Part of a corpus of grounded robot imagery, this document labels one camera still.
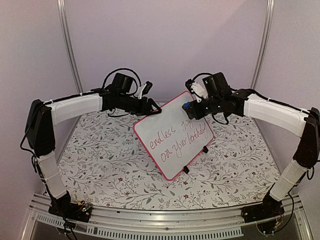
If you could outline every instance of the wire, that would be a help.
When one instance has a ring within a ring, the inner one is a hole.
[[[133,81],[134,81],[134,84],[135,84],[135,91],[134,92],[132,92],[132,93],[126,93],[125,95],[126,96],[134,96],[135,94],[136,94],[136,92],[138,91],[138,83],[137,83],[137,81],[135,80],[135,79],[133,79]]]
[[[292,210],[291,210],[290,217],[289,217],[288,221],[285,223],[285,225],[283,225],[282,228],[275,230],[274,233],[278,233],[278,232],[280,232],[282,229],[284,229],[284,228],[288,225],[288,223],[290,222],[292,216],[294,215],[295,201],[294,201],[294,198],[291,196],[290,192],[288,192],[288,195],[289,195],[289,197],[290,197],[291,200],[292,200]]]
[[[314,177],[314,175],[315,175],[315,166],[312,166],[312,174],[311,174],[311,176],[309,176],[309,170],[306,172],[306,177],[308,178],[308,180],[311,180],[313,177]]]
[[[37,168],[36,168],[36,158],[33,155],[31,156],[31,163],[32,163],[34,172],[37,174],[38,172],[37,172]]]
[[[60,101],[63,101],[63,100],[73,99],[73,98],[76,98],[76,97],[81,97],[81,96],[86,96],[86,95],[91,95],[91,94],[96,94],[96,93],[97,92],[95,92],[95,91],[87,91],[87,92],[84,92],[84,93],[74,94],[74,95],[70,95],[70,96],[57,98],[55,100],[50,100],[50,101],[44,102],[43,104],[44,105],[49,105],[49,104],[57,103],[57,102],[60,102]]]
[[[226,116],[224,116],[225,122],[220,122],[218,121],[214,115],[212,115],[213,120],[215,120],[218,124],[222,124],[222,125],[228,125],[229,124],[229,120]]]
[[[112,113],[108,113],[108,117],[112,116],[115,113],[116,109],[113,109]]]
[[[127,116],[127,115],[129,115],[130,113],[126,113],[126,114],[122,114],[122,115],[116,115],[116,116],[114,116],[114,115],[111,115],[111,114],[107,114],[108,115],[108,117],[110,117],[110,118],[119,118],[119,117],[124,117],[124,116]]]
[[[57,204],[57,202],[56,202],[56,199],[51,195],[51,193],[50,193],[50,191],[49,191],[49,188],[48,188],[48,185],[47,185],[46,183],[44,183],[44,185],[45,185],[46,191],[47,191],[47,193],[48,193],[48,195],[49,195],[49,197],[50,197],[50,199],[51,199],[51,202],[53,203],[55,209],[58,211],[58,213],[61,215],[62,219],[64,220],[64,223],[65,223],[65,224],[64,224],[64,233],[65,233],[65,235],[67,236],[67,238],[68,238],[69,240],[72,240],[72,238],[69,237],[68,234],[66,233],[66,232],[67,232],[66,225],[68,225],[68,227],[69,227],[69,229],[70,229],[70,232],[72,233],[74,239],[75,239],[75,240],[78,240],[78,238],[77,238],[77,236],[76,236],[76,234],[75,234],[75,232],[74,232],[74,230],[73,230],[70,222],[66,219],[65,215],[61,212],[61,210],[60,210],[60,208],[59,208],[59,206],[58,206],[58,204]]]
[[[123,70],[129,71],[129,72],[133,73],[133,74],[136,76],[136,78],[138,79],[138,81],[139,81],[139,87],[141,87],[141,80],[140,80],[140,77],[138,76],[138,74],[137,74],[135,71],[133,71],[132,69],[130,69],[130,68],[121,67],[121,68],[118,68],[118,69],[115,69],[115,70],[111,71],[111,72],[105,77],[101,88],[102,88],[102,89],[105,88],[106,82],[107,82],[108,78],[109,78],[112,74],[114,74],[114,73],[116,73],[116,72],[119,72],[119,71],[123,71]],[[136,88],[137,88],[137,89],[135,90],[134,93],[130,93],[130,95],[134,95],[134,94],[137,92],[137,90],[138,90],[137,81],[136,81],[135,79],[134,79],[134,81],[135,81],[135,85],[136,85]]]
[[[69,235],[67,234],[67,227],[66,227],[66,225],[64,224],[64,235],[69,239],[69,240],[72,240],[72,238],[71,237],[69,237]]]
[[[278,222],[281,224],[284,220],[284,215],[281,212],[279,212],[279,214],[280,214],[280,219]]]
[[[27,149],[27,148],[24,148],[22,145],[24,144],[24,142],[25,142],[25,140],[26,140],[26,138],[27,138],[28,132],[29,132],[29,130],[30,130],[30,128],[31,128],[31,125],[32,125],[33,121],[35,120],[35,117],[37,116],[37,114],[38,114],[38,112],[39,112],[39,110],[40,110],[41,107],[42,107],[42,105],[38,106],[38,107],[35,109],[35,111],[33,111],[33,115],[32,115],[32,117],[31,117],[30,124],[29,124],[29,126],[27,127],[27,129],[25,130],[24,136],[23,136],[23,138],[22,138],[22,140],[21,140],[21,142],[20,142],[20,149],[23,150],[23,151],[27,151],[27,152],[31,153],[34,158],[37,157],[36,154],[35,154],[32,150]]]
[[[192,81],[195,81],[198,77],[200,76],[212,76],[213,74],[212,73],[209,73],[209,72],[201,72],[199,74],[197,74],[193,79]],[[196,95],[198,98],[200,98],[201,100],[203,100],[204,98],[202,96],[199,96],[195,91],[193,91],[194,95]]]
[[[282,105],[282,106],[285,106],[285,107],[289,107],[289,108],[291,108],[291,109],[294,109],[294,110],[297,110],[297,111],[300,111],[300,112],[302,112],[302,113],[304,113],[304,114],[308,114],[308,115],[309,115],[309,112],[307,112],[307,111],[305,111],[305,110],[302,110],[302,109],[300,109],[300,108],[298,108],[298,107],[292,106],[292,105],[290,105],[290,104],[288,104],[288,103],[285,103],[285,102],[281,102],[281,101],[278,101],[278,100],[274,100],[274,99],[270,99],[270,98],[268,98],[268,97],[265,97],[265,96],[263,96],[262,94],[260,94],[259,92],[257,92],[257,91],[254,90],[254,89],[247,89],[247,90],[252,91],[254,94],[258,95],[260,98],[262,98],[262,99],[264,99],[264,100],[267,100],[267,101],[269,101],[269,102],[272,102],[272,103],[275,103],[275,104],[279,104],[279,105]]]

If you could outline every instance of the white wall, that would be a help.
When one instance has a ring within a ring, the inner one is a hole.
[[[275,1],[271,33],[257,90],[297,107],[320,109],[320,1]],[[281,171],[291,161],[299,139],[260,122]],[[320,236],[320,164],[299,195],[315,239]]]
[[[0,1],[0,239],[20,238],[27,208],[43,186],[19,149],[34,99],[76,93],[57,1]],[[55,129],[61,148],[74,121]]]
[[[153,82],[156,100],[185,91],[200,72],[223,72],[234,88],[248,88],[266,7],[256,0],[66,1],[83,88],[100,87],[121,67]]]

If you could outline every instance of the small whiteboard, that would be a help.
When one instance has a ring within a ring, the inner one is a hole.
[[[193,101],[188,91],[164,104],[162,113],[144,117],[133,130],[166,180],[173,180],[184,166],[213,139],[207,121],[188,118],[182,105]]]

